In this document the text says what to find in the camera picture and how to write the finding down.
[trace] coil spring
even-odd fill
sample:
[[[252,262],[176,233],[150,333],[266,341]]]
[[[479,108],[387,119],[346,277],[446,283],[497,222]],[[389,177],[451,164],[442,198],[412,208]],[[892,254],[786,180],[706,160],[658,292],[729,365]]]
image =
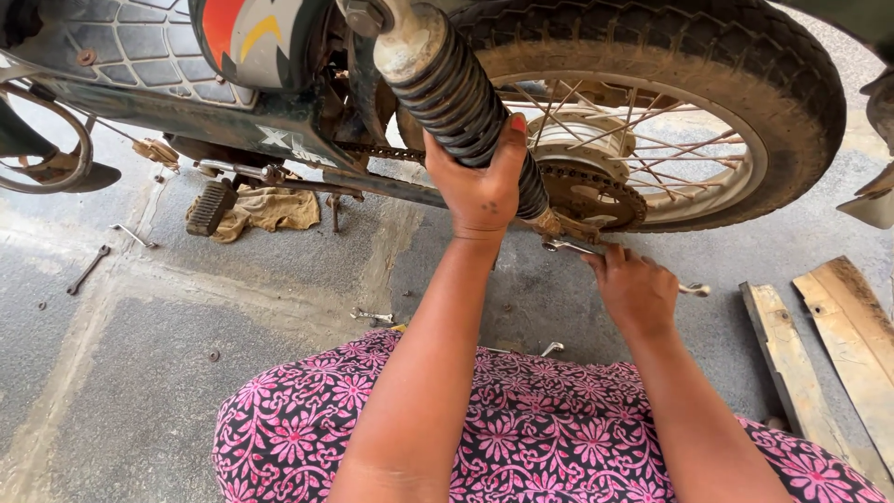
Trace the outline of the coil spring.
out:
[[[441,13],[445,40],[432,62],[406,81],[388,81],[411,115],[461,165],[485,167],[509,111],[500,101],[472,48]],[[523,220],[539,217],[549,199],[540,169],[528,152],[519,178],[519,211]]]

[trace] wooden board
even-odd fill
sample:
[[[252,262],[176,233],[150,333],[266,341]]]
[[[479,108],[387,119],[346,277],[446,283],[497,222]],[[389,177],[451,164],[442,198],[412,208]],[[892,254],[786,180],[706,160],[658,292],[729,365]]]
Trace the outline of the wooden board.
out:
[[[792,431],[862,472],[822,395],[791,313],[771,285],[738,286]]]
[[[894,328],[847,257],[795,279],[845,390],[894,474]]]

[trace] floral fabric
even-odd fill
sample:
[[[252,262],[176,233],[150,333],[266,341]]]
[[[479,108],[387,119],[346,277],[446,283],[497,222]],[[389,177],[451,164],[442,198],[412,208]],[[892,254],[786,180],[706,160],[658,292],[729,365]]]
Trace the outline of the floral fabric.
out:
[[[369,332],[263,372],[228,398],[212,450],[226,501],[324,501],[358,414],[400,336]],[[794,501],[886,501],[819,446],[739,422]],[[676,501],[636,367],[581,366],[478,348],[450,500]]]

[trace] rear shock absorber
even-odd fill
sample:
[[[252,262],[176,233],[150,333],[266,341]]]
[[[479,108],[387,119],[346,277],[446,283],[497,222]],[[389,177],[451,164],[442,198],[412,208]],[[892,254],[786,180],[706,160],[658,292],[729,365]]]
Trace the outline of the rear shock absorber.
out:
[[[509,111],[472,48],[447,16],[432,5],[383,1],[388,15],[378,23],[381,30],[369,30],[366,14],[375,8],[356,0],[347,4],[348,24],[356,26],[361,35],[378,32],[376,68],[401,104],[438,143],[463,166],[488,166]],[[364,5],[363,13],[351,9],[358,4]],[[541,234],[560,233],[561,225],[550,210],[540,168],[530,152],[519,178],[516,216]]]

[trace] tire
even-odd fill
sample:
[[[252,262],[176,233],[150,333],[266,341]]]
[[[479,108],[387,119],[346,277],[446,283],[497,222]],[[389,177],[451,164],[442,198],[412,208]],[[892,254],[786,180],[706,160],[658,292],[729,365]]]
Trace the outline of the tire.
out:
[[[716,103],[759,136],[766,172],[748,195],[632,232],[711,229],[766,215],[807,192],[841,145],[847,110],[828,53],[761,0],[495,0],[451,21],[492,80],[571,70],[648,79]]]

